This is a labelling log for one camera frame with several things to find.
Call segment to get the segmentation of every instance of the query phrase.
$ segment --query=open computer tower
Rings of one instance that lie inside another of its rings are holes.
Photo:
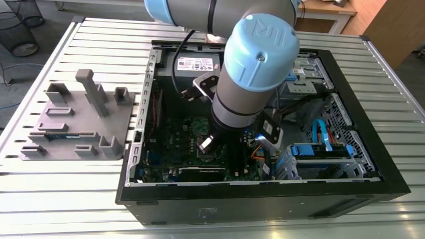
[[[332,53],[302,49],[292,74],[270,100],[284,132],[276,152],[256,131],[210,154],[198,141],[211,105],[176,94],[171,74],[179,42],[154,41],[138,124],[117,203],[143,225],[204,224],[338,217],[410,193]],[[178,87],[204,73],[219,77],[224,45],[188,43],[175,66]],[[316,122],[324,123],[322,132]],[[328,134],[328,150],[319,138]]]

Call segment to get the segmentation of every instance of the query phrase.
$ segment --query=floor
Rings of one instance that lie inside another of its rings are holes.
[[[0,46],[0,62],[6,67],[18,63],[45,64],[77,15],[127,20],[152,20],[145,7],[69,2],[65,6],[66,11],[58,11],[51,1],[39,0],[38,4],[46,18],[46,24],[33,29],[34,36],[41,44],[41,50],[34,56],[15,58]],[[10,8],[5,1],[0,1],[0,12],[5,11],[10,11]],[[19,66],[6,71],[6,80],[14,79],[15,84],[11,87],[0,84],[0,108],[22,101],[41,69],[39,66]],[[415,55],[410,56],[396,72],[425,108],[425,60],[418,59]],[[0,128],[6,127],[15,110],[17,107],[0,109]]]

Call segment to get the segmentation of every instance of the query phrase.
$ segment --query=metal table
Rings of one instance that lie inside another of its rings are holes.
[[[122,160],[18,158],[49,100],[43,90],[51,82],[83,90],[74,77],[79,68],[89,68],[106,91],[126,86],[141,93],[151,40],[182,40],[186,35],[180,27],[155,22],[87,18],[71,24],[0,136],[0,237],[424,238],[425,113],[374,45],[356,36],[299,33],[303,47],[334,52],[411,186],[412,193],[391,202],[336,219],[145,228],[115,204]],[[204,40],[204,34],[194,35],[192,41]]]

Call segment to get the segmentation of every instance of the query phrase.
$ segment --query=wire mesh trash bin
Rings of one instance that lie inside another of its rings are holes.
[[[29,27],[41,26],[45,18],[35,0],[5,0],[14,12],[25,16],[25,23]]]
[[[19,13],[0,12],[0,44],[17,57],[30,56],[39,50],[25,16]]]

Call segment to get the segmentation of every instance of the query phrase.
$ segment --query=white label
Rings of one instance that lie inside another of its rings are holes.
[[[214,71],[214,59],[182,57],[178,62],[179,71]]]
[[[263,165],[263,171],[266,172],[267,175],[270,175],[271,168],[267,166],[267,164]]]
[[[294,73],[304,75],[304,70],[303,69],[294,69]]]

